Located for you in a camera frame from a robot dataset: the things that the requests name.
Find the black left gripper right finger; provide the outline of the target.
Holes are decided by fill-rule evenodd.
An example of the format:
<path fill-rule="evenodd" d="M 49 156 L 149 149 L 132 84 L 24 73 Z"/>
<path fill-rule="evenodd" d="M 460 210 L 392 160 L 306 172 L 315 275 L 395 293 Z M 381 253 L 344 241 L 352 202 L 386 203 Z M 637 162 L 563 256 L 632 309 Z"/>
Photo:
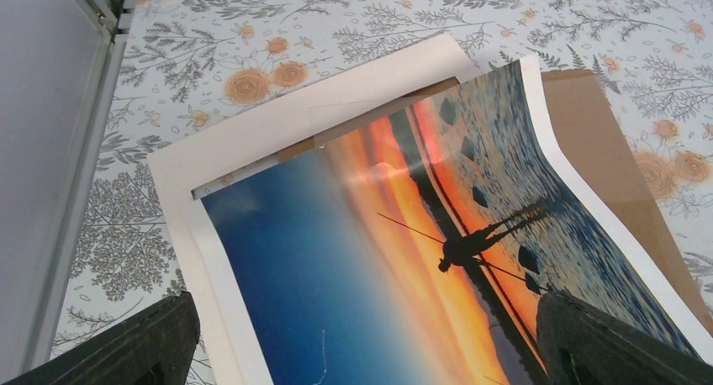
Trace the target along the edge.
<path fill-rule="evenodd" d="M 551 384 L 711 384 L 712 366 L 564 291 L 540 297 L 538 352 Z"/>

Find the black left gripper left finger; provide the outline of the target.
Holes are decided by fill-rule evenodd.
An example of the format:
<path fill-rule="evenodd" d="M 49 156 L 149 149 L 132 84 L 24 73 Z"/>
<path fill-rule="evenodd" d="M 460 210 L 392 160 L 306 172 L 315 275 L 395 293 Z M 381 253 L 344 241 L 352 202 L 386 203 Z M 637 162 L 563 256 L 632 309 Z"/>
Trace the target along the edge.
<path fill-rule="evenodd" d="M 199 343 L 192 294 L 163 298 L 8 384 L 184 384 Z"/>

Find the sunset photo print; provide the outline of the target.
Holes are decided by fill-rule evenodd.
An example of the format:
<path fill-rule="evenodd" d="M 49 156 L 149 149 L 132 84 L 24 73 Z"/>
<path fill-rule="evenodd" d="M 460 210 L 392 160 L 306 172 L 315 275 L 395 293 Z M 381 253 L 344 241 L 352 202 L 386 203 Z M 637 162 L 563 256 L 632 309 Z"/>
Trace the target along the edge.
<path fill-rule="evenodd" d="M 573 296 L 702 363 L 712 338 L 555 139 L 527 56 L 187 210 L 242 384 L 546 384 Z"/>

